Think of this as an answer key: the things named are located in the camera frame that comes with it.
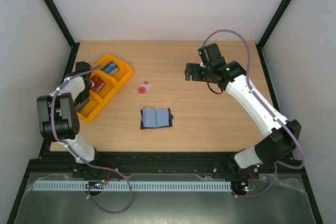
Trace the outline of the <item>dark blue card holder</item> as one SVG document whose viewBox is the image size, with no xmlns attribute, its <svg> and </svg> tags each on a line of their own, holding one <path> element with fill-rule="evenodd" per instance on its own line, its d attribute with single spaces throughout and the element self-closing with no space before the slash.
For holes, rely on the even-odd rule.
<svg viewBox="0 0 336 224">
<path fill-rule="evenodd" d="M 170 108 L 155 109 L 145 107 L 141 111 L 140 129 L 160 129 L 173 126 L 173 114 Z"/>
</svg>

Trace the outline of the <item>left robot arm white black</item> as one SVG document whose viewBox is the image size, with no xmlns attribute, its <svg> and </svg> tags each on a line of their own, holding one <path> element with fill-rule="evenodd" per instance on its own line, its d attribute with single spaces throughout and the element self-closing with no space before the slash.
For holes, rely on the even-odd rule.
<svg viewBox="0 0 336 224">
<path fill-rule="evenodd" d="M 80 134 L 78 110 L 89 101 L 92 66 L 81 61 L 55 91 L 37 98 L 40 134 L 67 149 L 79 164 L 95 160 L 96 149 Z"/>
</svg>

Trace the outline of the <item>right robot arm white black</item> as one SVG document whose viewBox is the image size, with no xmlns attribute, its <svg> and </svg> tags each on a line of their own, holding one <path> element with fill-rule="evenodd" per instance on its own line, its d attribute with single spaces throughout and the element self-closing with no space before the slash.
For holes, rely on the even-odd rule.
<svg viewBox="0 0 336 224">
<path fill-rule="evenodd" d="M 301 125 L 289 121 L 277 111 L 255 88 L 246 70 L 237 62 L 226 62 L 216 43 L 198 49 L 201 63 L 187 63 L 184 71 L 187 81 L 216 84 L 244 108 L 264 137 L 258 144 L 229 158 L 232 176 L 242 177 L 247 169 L 260 164 L 273 164 L 296 148 Z"/>
</svg>

